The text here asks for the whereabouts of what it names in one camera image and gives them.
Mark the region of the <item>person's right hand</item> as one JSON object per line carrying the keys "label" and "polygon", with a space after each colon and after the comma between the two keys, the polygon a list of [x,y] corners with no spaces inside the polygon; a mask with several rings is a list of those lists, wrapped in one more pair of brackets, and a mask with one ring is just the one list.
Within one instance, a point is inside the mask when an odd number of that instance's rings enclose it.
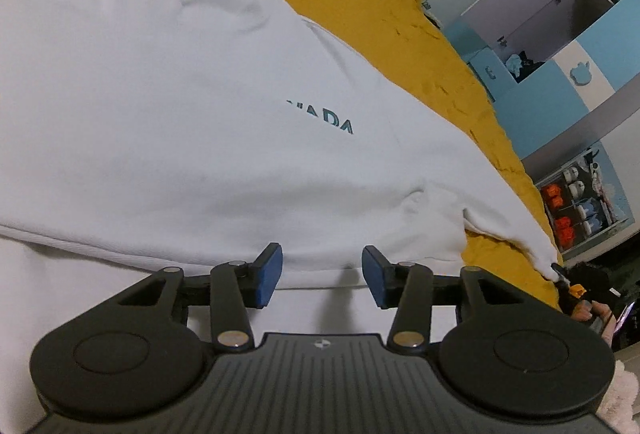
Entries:
{"label": "person's right hand", "polygon": [[574,307],[570,318],[578,322],[588,322],[592,318],[601,319],[603,323],[601,339],[608,344],[608,346],[612,346],[617,320],[608,305],[597,301],[580,301]]}

